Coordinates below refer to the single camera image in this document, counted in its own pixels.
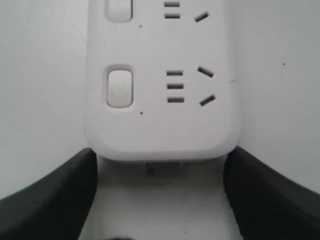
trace electrical outlet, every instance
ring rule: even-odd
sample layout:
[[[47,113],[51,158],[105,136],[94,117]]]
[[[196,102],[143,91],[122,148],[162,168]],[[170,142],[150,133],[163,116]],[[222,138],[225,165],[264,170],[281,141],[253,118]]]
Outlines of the electrical outlet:
[[[118,161],[197,161],[241,133],[229,0],[91,0],[85,133]]]

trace power strip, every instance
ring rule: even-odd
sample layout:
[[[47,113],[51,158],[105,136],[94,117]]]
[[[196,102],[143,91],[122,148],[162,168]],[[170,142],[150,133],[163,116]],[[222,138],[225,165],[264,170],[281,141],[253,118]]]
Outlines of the power strip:
[[[197,161],[241,133],[228,0],[91,0],[86,138],[117,161]]]

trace horizontal socket slot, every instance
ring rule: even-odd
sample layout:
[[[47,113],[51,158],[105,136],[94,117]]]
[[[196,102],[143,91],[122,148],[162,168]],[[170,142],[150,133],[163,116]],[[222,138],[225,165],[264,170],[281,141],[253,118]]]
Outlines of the horizontal socket slot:
[[[207,97],[206,99],[204,99],[203,101],[200,102],[201,107],[204,107],[205,105],[213,102],[214,100],[216,100],[216,97],[214,95],[211,95],[209,97]]]
[[[166,85],[166,89],[184,89],[184,84],[183,83],[168,83]]]
[[[180,13],[165,13],[165,19],[180,19]]]
[[[168,97],[169,104],[183,104],[185,102],[184,97]]]
[[[180,2],[179,1],[165,1],[164,6],[166,8],[178,8],[178,7],[180,7]]]
[[[204,75],[207,75],[208,77],[210,78],[213,78],[213,76],[215,75],[215,73],[213,71],[210,71],[202,66],[199,66],[198,68],[198,72],[204,74]]]
[[[183,76],[184,71],[179,71],[179,70],[173,70],[173,71],[166,71],[167,76]]]
[[[199,16],[196,16],[196,17],[194,18],[194,20],[198,23],[198,22],[200,22],[201,20],[206,19],[207,17],[209,17],[209,13],[206,11],[206,12],[200,14]]]

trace power button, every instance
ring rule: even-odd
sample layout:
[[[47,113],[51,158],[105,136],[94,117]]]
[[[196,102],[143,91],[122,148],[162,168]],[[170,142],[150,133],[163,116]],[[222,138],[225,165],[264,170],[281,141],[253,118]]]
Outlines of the power button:
[[[133,102],[133,75],[128,70],[112,70],[107,79],[107,102],[113,108],[126,108]]]

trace white background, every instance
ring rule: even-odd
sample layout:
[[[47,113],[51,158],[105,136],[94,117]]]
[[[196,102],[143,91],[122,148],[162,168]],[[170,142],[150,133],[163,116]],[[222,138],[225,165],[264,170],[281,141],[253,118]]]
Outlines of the white background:
[[[233,5],[240,146],[320,193],[320,1]],[[87,0],[0,0],[0,198],[87,146],[87,11]],[[210,164],[210,173],[206,165],[160,186],[117,165],[101,167],[84,236],[241,239],[223,194],[222,163]]]

